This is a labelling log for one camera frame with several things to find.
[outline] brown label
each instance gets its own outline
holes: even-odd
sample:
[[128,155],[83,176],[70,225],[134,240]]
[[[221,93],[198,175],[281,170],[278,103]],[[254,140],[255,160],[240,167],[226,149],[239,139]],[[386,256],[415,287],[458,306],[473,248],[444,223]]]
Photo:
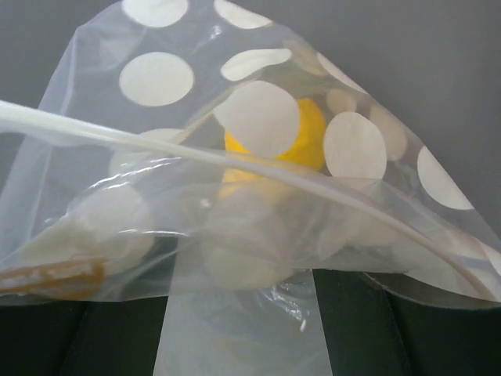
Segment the brown label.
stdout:
[[60,300],[82,300],[104,279],[104,259],[74,260],[0,272],[0,294],[33,294]]

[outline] white circle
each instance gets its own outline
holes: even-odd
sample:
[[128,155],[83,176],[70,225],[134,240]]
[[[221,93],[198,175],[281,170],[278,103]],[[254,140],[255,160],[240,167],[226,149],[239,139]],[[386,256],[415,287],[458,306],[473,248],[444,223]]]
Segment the white circle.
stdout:
[[226,0],[215,0],[214,7],[219,16],[241,29],[255,29],[270,24],[272,21],[264,16],[252,13]]
[[327,92],[327,106],[334,114],[352,112],[357,109],[357,99],[350,92],[342,89],[331,89]]
[[193,71],[176,55],[150,52],[130,61],[120,73],[121,91],[148,107],[177,102],[193,87]]
[[218,287],[268,288],[294,273],[283,222],[252,187],[215,203],[202,239],[204,260]]
[[214,116],[246,150],[260,157],[273,158],[288,151],[300,127],[296,100],[264,81],[239,87],[214,109]]
[[[181,132],[181,129],[159,128],[141,133],[141,136],[159,141],[172,141]],[[115,153],[110,159],[108,171],[111,176],[130,172],[138,162],[143,161],[150,155],[151,154],[147,151],[138,153]]]
[[135,22],[148,27],[166,27],[188,12],[188,0],[124,0],[122,9]]
[[228,60],[221,74],[229,81],[239,81],[264,67],[285,63],[291,56],[289,49],[251,49]]
[[336,67],[333,63],[330,62],[324,55],[321,53],[316,54],[317,59],[319,60],[322,67],[334,78],[337,78],[339,81],[344,83],[345,85],[358,90],[359,92],[365,92],[359,85],[357,85],[351,78],[349,78],[346,74],[343,73],[341,69]]
[[405,126],[390,111],[381,106],[372,106],[369,119],[379,128],[386,143],[389,161],[399,160],[407,150]]
[[323,150],[334,177],[381,179],[386,171],[386,147],[381,132],[356,112],[343,112],[329,123]]
[[150,207],[129,186],[98,190],[20,250],[24,266],[104,257],[106,275],[132,268],[152,248]]
[[451,209],[473,209],[463,192],[425,146],[417,156],[417,173],[423,188],[438,203]]

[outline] yellow object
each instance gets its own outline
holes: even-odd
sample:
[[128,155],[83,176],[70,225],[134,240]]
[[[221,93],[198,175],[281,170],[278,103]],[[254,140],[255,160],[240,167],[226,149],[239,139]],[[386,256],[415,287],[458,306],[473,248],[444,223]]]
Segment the yellow object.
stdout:
[[[314,170],[320,170],[325,163],[323,155],[323,137],[326,132],[326,121],[322,111],[311,99],[300,99],[297,101],[300,112],[300,126],[297,138],[292,147],[284,154],[275,159],[288,161]],[[225,148],[227,151],[250,154],[240,143],[229,133],[225,133]],[[283,183],[257,176],[250,172],[229,169],[223,176],[224,183],[238,183],[247,185],[249,180],[256,182],[254,189],[260,191],[261,188],[266,197],[272,202],[284,195],[287,186]],[[220,197],[225,197],[235,190],[238,184],[223,186]]]

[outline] polka dot pattern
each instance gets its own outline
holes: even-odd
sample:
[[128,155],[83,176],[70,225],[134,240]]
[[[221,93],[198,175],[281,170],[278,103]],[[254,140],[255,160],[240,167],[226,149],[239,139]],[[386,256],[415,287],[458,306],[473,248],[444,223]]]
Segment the polka dot pattern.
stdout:
[[[152,131],[144,132],[141,135],[147,139],[155,139],[159,141],[173,142],[177,135],[182,132],[181,129],[159,128]],[[132,171],[138,162],[145,160],[150,156],[150,153],[115,153],[110,160],[108,168],[110,176],[124,174]]]
[[332,176],[381,179],[386,171],[386,147],[381,132],[356,112],[339,114],[329,123],[323,149]]
[[241,29],[255,29],[269,25],[268,18],[239,7],[226,0],[215,0],[214,7],[219,16]]
[[83,200],[20,252],[24,266],[104,257],[106,275],[138,265],[152,248],[154,234],[124,231],[154,229],[150,207],[130,186],[99,190]]
[[336,67],[334,64],[330,62],[324,55],[321,53],[317,53],[317,59],[319,60],[322,67],[330,73],[334,78],[337,78],[339,81],[343,82],[346,86],[349,86],[359,92],[366,92],[362,87],[357,85],[351,78],[349,78],[346,74],[343,73],[341,69]]
[[261,157],[273,158],[288,151],[300,128],[296,100],[264,81],[239,87],[214,109],[214,115],[238,143]]
[[473,208],[463,192],[425,146],[417,157],[417,172],[423,188],[438,203],[457,210]]
[[147,27],[167,27],[188,12],[188,0],[123,0],[122,9],[135,22]]
[[183,98],[193,87],[193,81],[192,69],[182,58],[165,52],[150,52],[125,65],[119,86],[131,101],[158,107]]
[[241,52],[221,68],[221,74],[230,81],[239,81],[260,69],[285,63],[291,57],[289,49],[252,49]]

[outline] plastic bag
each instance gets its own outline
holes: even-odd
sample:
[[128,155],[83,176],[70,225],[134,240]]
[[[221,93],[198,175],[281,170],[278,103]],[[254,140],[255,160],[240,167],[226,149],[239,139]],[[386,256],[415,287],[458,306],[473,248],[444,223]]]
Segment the plastic bag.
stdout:
[[170,374],[332,375],[312,273],[261,291],[171,296],[153,376]]
[[112,5],[40,108],[80,121],[0,106],[28,135],[0,196],[0,293],[121,301],[327,268],[501,301],[499,240],[421,141],[232,3]]

